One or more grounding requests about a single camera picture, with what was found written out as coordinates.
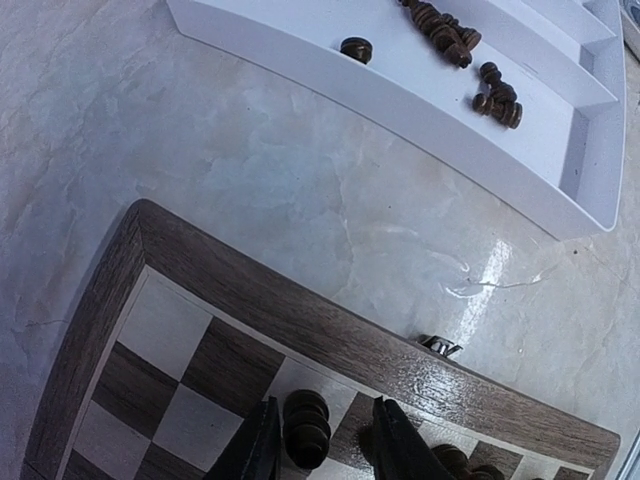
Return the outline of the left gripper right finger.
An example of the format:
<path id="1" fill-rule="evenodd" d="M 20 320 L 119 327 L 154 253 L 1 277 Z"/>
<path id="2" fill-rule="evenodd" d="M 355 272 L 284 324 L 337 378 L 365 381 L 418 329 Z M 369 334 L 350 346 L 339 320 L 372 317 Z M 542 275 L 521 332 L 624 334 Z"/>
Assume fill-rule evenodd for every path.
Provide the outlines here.
<path id="1" fill-rule="evenodd" d="M 450 478 L 395 400 L 376 398 L 372 414 L 376 479 Z"/>

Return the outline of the dark chess piece back rank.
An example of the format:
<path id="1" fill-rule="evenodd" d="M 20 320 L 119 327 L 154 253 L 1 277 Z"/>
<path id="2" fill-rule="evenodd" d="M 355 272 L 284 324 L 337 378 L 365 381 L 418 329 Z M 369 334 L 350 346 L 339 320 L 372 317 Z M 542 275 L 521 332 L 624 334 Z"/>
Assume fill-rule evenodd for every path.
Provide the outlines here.
<path id="1" fill-rule="evenodd" d="M 300 389 L 283 407 L 283 441 L 287 455 L 300 469 L 314 470 L 326 459 L 331 438 L 330 412 L 317 392 Z"/>

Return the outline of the white plastic tray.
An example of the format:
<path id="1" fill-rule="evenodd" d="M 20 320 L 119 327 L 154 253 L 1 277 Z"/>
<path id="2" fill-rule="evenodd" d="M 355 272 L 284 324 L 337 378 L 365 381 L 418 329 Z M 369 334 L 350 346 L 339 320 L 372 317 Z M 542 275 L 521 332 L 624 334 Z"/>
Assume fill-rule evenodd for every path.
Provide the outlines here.
<path id="1" fill-rule="evenodd" d="M 179 32 L 407 140 L 553 237 L 612 231 L 626 130 L 616 1 L 173 1 Z"/>

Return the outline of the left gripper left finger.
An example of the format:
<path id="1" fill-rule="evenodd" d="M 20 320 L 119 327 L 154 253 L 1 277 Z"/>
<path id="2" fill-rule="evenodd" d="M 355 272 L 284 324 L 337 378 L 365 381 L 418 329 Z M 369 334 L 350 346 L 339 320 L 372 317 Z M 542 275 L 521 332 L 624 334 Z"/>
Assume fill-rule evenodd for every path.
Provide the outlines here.
<path id="1" fill-rule="evenodd" d="M 270 396 L 253 407 L 203 479 L 269 480 L 280 472 L 280 414 Z"/>

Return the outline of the wooden chess board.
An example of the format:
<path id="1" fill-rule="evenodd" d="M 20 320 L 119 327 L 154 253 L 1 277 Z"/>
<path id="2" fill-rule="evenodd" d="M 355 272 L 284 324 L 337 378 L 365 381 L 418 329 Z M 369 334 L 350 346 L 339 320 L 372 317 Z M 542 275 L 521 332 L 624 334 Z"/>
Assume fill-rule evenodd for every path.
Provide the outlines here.
<path id="1" fill-rule="evenodd" d="M 326 459 L 298 468 L 289 394 L 326 401 Z M 161 206 L 134 202 L 77 306 L 23 479 L 203 479 L 259 402 L 278 401 L 279 479 L 376 479 L 373 403 L 395 400 L 469 479 L 602 479 L 620 438 L 398 337 Z"/>

